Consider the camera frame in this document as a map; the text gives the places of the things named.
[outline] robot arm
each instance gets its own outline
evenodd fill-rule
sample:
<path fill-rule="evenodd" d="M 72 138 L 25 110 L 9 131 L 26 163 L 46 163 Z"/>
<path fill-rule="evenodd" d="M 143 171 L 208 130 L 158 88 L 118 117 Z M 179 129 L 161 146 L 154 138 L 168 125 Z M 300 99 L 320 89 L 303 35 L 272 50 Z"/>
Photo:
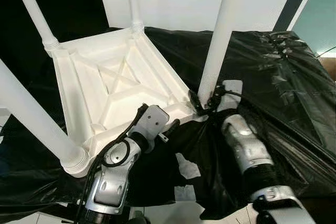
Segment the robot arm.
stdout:
<path fill-rule="evenodd" d="M 253 208 L 259 212 L 257 223 L 315 223 L 278 176 L 265 145 L 241 115 L 229 116 L 222 125 L 222 134 L 234 152 Z"/>
<path fill-rule="evenodd" d="M 122 214 L 128 191 L 128 174 L 141 153 L 153 150 L 154 139 L 168 120 L 168 114 L 151 105 L 130 129 L 128 136 L 106 151 L 85 204 L 85 222 L 103 223 L 110 215 Z"/>

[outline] black cable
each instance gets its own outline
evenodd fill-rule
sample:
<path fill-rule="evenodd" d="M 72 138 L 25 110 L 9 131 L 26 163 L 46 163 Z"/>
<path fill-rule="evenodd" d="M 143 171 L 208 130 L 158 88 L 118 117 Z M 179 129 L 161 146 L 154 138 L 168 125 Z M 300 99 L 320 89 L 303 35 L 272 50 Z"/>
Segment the black cable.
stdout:
<path fill-rule="evenodd" d="M 102 161 L 101 161 L 101 164 L 102 164 L 102 165 L 104 165 L 104 166 L 106 166 L 106 167 L 116 167 L 116 166 L 118 166 L 118 165 L 123 164 L 123 163 L 127 160 L 128 156 L 130 155 L 130 152 L 131 152 L 131 146 L 130 146 L 130 143 L 129 143 L 128 141 L 126 141 L 124 138 L 123 138 L 123 140 L 122 140 L 119 144 L 121 144 L 121 143 L 124 143 L 124 144 L 126 145 L 126 148 L 127 148 L 125 157 L 124 157 L 121 161 L 119 161 L 119 162 L 117 162 L 117 163 L 115 163 L 115 164 L 108 164 L 108 163 L 105 161 L 105 159 L 103 158 Z"/>
<path fill-rule="evenodd" d="M 180 119 L 175 119 L 172 122 L 170 128 L 166 131 L 165 136 L 170 137 L 170 135 L 177 129 L 177 127 L 179 127 L 180 124 L 181 124 Z"/>
<path fill-rule="evenodd" d="M 324 55 L 326 52 L 329 52 L 329 51 L 331 51 L 332 49 L 335 49 L 335 48 L 336 48 L 336 46 L 330 48 L 329 50 L 327 50 L 327 51 L 321 53 L 320 55 L 318 55 L 316 58 L 320 58 L 320 57 L 321 57 L 322 55 Z"/>
<path fill-rule="evenodd" d="M 133 119 L 133 121 L 131 122 L 131 124 L 112 142 L 108 143 L 100 152 L 99 154 L 96 156 L 96 158 L 94 159 L 92 165 L 90 166 L 90 169 L 88 171 L 88 175 L 84 184 L 84 188 L 83 188 L 83 192 L 82 195 L 80 197 L 79 200 L 79 206 L 77 209 L 77 213 L 76 213 L 76 217 L 75 217 L 75 221 L 74 224 L 78 223 L 79 220 L 79 216 L 81 213 L 81 209 L 82 209 L 82 205 L 84 200 L 86 200 L 86 196 L 88 194 L 88 191 L 90 189 L 90 186 L 92 184 L 92 181 L 94 179 L 94 175 L 96 174 L 97 168 L 100 167 L 100 165 L 102 164 L 102 160 L 103 157 L 105 155 L 105 153 L 115 144 L 119 144 L 123 141 L 124 137 L 126 136 L 127 132 L 129 132 L 129 130 L 131 129 L 131 127 L 133 127 L 138 120 L 140 119 L 140 117 L 143 115 L 143 113 L 146 111 L 146 109 L 148 108 L 147 104 L 142 104 L 142 106 L 140 108 L 138 108 L 138 112 L 135 116 L 135 118 Z"/>

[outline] black garbage bag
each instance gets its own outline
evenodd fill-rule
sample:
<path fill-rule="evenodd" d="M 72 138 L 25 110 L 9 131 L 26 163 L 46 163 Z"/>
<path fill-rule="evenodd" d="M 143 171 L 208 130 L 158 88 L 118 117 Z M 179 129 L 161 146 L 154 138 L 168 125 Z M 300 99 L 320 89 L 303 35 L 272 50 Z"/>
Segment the black garbage bag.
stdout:
<path fill-rule="evenodd" d="M 197 91 L 212 33 L 167 31 L 145 33 L 179 76 Z M 267 145 L 281 175 L 301 198 L 336 197 L 335 83 L 293 32 L 233 32 L 218 83 L 243 81 L 248 103 L 238 108 L 258 129 L 267 129 Z M 65 129 L 53 63 L 29 91 Z M 128 204 L 150 206 L 175 201 L 175 187 L 192 185 L 203 219 L 219 219 L 243 207 L 247 197 L 230 149 L 221 136 L 223 118 L 178 127 L 168 143 L 157 141 L 130 174 Z M 67 175 L 59 161 L 14 117 L 3 127 L 0 144 L 0 223 L 56 202 L 76 202 L 83 179 Z M 197 165 L 191 179 L 179 171 L 176 154 Z"/>

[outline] white floor tile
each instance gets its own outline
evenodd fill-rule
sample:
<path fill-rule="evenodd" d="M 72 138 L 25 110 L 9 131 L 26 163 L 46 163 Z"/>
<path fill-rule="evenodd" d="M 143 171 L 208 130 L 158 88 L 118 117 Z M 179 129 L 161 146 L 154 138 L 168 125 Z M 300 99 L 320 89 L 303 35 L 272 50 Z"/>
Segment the white floor tile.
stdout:
<path fill-rule="evenodd" d="M 40 213 L 37 224 L 61 224 L 61 220 L 55 217 Z"/>
<path fill-rule="evenodd" d="M 246 208 L 222 220 L 201 221 L 204 208 L 194 202 L 178 202 L 166 206 L 145 207 L 144 215 L 152 224 L 250 224 Z"/>
<path fill-rule="evenodd" d="M 251 224 L 257 224 L 258 212 L 253 209 L 252 204 L 248 204 L 247 207 L 248 216 L 251 220 Z"/>
<path fill-rule="evenodd" d="M 14 220 L 8 222 L 8 224 L 36 224 L 37 219 L 38 219 L 38 213 L 35 213 L 25 218 L 22 218 L 21 220 Z"/>
<path fill-rule="evenodd" d="M 131 207 L 130 209 L 130 219 L 135 218 L 135 211 L 144 212 L 144 207 Z"/>

